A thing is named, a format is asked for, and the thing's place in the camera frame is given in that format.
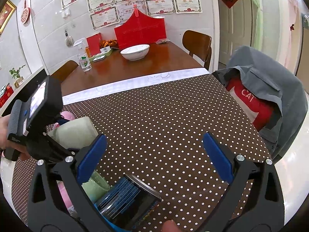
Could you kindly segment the person's right hand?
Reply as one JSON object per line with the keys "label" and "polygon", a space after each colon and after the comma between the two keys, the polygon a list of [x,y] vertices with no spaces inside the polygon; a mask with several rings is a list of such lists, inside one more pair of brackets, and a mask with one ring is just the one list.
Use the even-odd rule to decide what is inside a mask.
{"label": "person's right hand", "polygon": [[161,227],[162,232],[182,232],[173,220],[167,220]]}

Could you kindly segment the person's left hand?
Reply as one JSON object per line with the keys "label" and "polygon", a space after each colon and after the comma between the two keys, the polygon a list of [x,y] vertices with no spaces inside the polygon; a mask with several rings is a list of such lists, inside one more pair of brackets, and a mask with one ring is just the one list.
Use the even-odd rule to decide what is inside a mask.
{"label": "person's left hand", "polygon": [[30,158],[30,154],[28,153],[25,146],[22,146],[18,143],[9,141],[7,139],[7,128],[9,123],[10,115],[1,117],[0,120],[0,147],[2,149],[13,148],[20,152],[21,160],[28,160]]}

